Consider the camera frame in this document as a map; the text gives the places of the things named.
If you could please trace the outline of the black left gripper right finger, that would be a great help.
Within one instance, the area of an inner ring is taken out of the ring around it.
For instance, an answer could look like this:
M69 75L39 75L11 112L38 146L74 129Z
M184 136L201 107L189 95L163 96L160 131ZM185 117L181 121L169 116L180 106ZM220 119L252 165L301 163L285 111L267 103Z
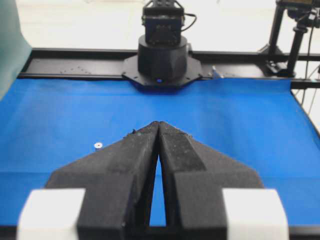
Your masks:
M224 231L223 188L262 189L255 170L161 121L158 129L166 220L183 231Z

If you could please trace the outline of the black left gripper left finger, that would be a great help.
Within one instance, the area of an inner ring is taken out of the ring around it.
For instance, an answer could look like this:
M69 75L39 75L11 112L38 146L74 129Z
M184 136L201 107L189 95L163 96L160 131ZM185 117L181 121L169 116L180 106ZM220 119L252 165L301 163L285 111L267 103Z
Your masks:
M48 189L84 188L77 230L81 240L123 240L146 228L151 215L159 123L56 169Z

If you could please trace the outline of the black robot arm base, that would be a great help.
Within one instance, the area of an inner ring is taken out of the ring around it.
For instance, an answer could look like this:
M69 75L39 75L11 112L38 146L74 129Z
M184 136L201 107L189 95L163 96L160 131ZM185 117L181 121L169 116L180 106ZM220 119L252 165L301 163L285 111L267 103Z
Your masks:
M122 76L142 86L178 88L203 77L201 62L188 52L185 10L176 0L150 0L142 9L145 34L137 55L124 60Z

